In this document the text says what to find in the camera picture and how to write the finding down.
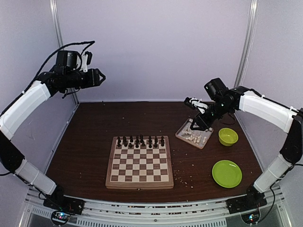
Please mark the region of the metal tray with wood rim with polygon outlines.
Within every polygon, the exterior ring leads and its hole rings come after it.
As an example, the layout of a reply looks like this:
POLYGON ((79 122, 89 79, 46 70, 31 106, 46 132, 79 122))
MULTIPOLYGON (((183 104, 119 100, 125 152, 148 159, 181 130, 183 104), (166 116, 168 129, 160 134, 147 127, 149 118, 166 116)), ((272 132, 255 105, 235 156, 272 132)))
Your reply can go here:
POLYGON ((191 130, 193 120, 188 118, 175 133, 176 138, 196 147, 203 149, 213 133, 213 128, 205 131, 191 130))

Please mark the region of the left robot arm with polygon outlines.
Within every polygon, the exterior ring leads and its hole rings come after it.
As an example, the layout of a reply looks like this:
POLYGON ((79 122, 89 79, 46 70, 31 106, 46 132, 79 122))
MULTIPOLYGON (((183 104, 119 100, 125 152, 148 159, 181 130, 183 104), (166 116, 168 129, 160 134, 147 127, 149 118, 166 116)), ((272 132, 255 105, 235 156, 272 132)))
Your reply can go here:
POLYGON ((49 197, 50 203, 58 210, 68 206, 68 199, 63 196, 62 187, 27 161, 11 140, 31 113, 56 93, 63 93, 69 88, 97 87, 105 79, 105 75, 99 69, 75 70, 66 74, 44 72, 0 115, 0 162, 10 173, 49 197))

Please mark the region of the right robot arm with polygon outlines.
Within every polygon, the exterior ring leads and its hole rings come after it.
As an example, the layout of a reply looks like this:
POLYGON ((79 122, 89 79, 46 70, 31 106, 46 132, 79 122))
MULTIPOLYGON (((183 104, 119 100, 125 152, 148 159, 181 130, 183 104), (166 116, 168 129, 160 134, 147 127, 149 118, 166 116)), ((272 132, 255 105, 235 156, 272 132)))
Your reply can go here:
POLYGON ((243 205, 252 209, 264 198, 264 192, 302 158, 303 111, 268 99, 252 88, 238 86, 229 89, 220 78, 212 79, 204 88, 213 100, 212 104, 190 97, 184 101, 185 105, 199 111, 190 126, 192 130, 205 131, 225 114, 243 111, 272 123, 287 134, 277 158, 247 189, 247 195, 243 197, 243 205))

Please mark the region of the white pieces pile in tray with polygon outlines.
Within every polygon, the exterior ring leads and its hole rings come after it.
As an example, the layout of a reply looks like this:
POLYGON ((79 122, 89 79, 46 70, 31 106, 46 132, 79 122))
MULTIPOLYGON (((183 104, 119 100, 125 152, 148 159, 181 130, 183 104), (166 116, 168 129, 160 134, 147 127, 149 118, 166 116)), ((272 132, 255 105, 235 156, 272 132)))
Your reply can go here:
POLYGON ((198 130, 191 130, 189 126, 185 127, 181 131, 181 135, 195 145, 205 145, 208 141, 209 137, 213 133, 213 128, 209 128, 206 131, 198 131, 198 130))

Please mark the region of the black chess piece far right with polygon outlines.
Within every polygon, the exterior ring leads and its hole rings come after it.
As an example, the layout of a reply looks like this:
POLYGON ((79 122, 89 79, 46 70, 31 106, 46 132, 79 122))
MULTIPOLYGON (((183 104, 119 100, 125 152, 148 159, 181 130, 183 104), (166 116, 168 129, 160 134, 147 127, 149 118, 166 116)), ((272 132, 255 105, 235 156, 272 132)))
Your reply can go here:
POLYGON ((164 146, 164 144, 165 144, 165 140, 164 140, 163 136, 161 136, 160 144, 161 144, 161 146, 164 146))

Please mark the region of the wooden chess board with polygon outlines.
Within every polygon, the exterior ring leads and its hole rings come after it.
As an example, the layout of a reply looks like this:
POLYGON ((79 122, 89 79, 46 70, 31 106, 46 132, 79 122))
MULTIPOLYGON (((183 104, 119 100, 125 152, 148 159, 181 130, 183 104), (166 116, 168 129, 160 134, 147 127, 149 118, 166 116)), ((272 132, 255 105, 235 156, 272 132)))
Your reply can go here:
POLYGON ((163 190, 174 187, 168 136, 113 137, 107 166, 106 188, 163 190))

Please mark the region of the small green bowl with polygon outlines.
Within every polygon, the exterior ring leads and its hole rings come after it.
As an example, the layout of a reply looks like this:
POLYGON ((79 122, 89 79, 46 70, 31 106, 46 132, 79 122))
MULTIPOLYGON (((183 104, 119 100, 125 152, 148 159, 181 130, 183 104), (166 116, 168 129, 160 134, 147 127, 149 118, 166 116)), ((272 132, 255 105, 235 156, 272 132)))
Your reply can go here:
POLYGON ((219 142, 226 147, 234 145, 239 139, 237 132, 230 128, 220 129, 218 136, 219 142))

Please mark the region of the green plate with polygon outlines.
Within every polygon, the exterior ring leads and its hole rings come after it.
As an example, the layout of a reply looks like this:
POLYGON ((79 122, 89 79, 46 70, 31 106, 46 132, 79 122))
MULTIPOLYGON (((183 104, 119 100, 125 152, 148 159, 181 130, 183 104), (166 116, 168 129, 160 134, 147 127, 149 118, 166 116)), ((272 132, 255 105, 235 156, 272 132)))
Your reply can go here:
POLYGON ((230 189, 241 183, 242 171, 236 163, 220 160, 212 168, 212 177, 219 186, 230 189))

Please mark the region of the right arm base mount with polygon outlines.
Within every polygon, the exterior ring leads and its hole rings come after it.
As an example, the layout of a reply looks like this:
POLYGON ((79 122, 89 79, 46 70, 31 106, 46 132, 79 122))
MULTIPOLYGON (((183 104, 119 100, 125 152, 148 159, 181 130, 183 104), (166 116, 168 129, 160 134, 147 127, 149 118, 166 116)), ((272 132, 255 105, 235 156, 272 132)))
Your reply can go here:
POLYGON ((265 198, 254 199, 248 195, 226 200, 226 205, 230 214, 257 209, 259 206, 267 205, 265 198))

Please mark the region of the right aluminium corner post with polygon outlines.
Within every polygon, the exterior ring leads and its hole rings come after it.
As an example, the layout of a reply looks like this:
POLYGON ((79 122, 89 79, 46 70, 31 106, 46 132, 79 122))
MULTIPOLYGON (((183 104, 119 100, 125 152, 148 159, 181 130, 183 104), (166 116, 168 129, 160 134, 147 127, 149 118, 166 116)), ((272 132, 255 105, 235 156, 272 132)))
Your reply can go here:
POLYGON ((249 58, 249 53, 250 53, 250 50, 251 50, 252 44, 253 44, 255 26, 256 26, 256 21, 257 21, 258 5, 259 5, 258 0, 250 1, 247 29, 246 29, 242 54, 241 54, 241 58, 240 58, 240 63, 239 63, 239 67, 238 67, 238 71, 237 71, 237 75, 236 75, 236 79, 235 79, 235 83, 234 83, 235 87, 237 87, 243 83, 246 69, 248 66, 248 58, 249 58))

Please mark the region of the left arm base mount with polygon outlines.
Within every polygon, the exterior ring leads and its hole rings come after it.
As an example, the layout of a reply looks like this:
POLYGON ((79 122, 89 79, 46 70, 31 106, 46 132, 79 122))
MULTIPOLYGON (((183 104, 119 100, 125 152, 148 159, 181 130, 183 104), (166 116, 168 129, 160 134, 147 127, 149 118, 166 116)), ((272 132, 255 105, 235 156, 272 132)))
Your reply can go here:
POLYGON ((47 196, 43 205, 54 210, 64 211, 73 215, 81 215, 85 201, 67 196, 47 196))

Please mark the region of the aluminium front rail frame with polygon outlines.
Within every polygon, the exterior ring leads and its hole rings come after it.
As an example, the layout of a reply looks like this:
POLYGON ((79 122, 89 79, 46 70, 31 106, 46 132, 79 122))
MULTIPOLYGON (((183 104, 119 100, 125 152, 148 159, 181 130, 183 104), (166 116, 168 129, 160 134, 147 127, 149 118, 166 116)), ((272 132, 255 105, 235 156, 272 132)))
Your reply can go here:
POLYGON ((173 203, 126 203, 85 199, 82 214, 65 227, 249 227, 257 212, 258 227, 292 227, 280 187, 265 193, 267 205, 230 213, 227 198, 173 203))

